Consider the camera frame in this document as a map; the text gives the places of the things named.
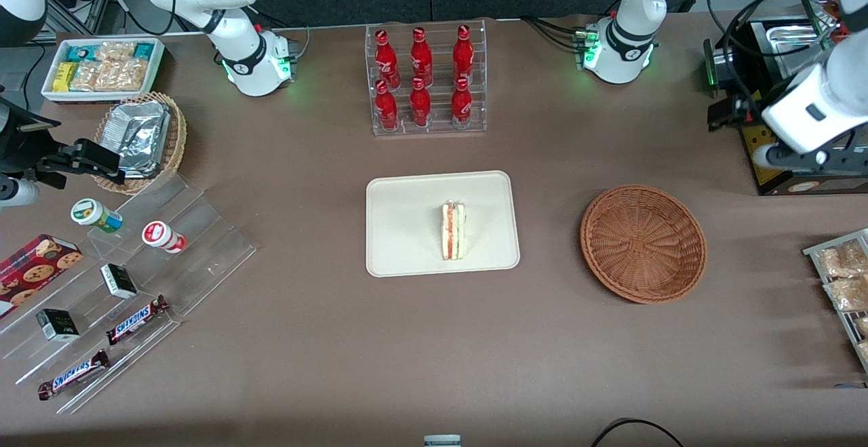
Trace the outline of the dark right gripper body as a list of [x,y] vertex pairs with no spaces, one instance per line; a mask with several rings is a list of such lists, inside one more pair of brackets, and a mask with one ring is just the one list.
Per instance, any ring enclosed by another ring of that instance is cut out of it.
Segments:
[[6,118],[2,123],[1,172],[4,176],[21,177],[38,172],[39,160],[57,154],[61,147],[50,134],[61,122],[22,109],[2,98]]

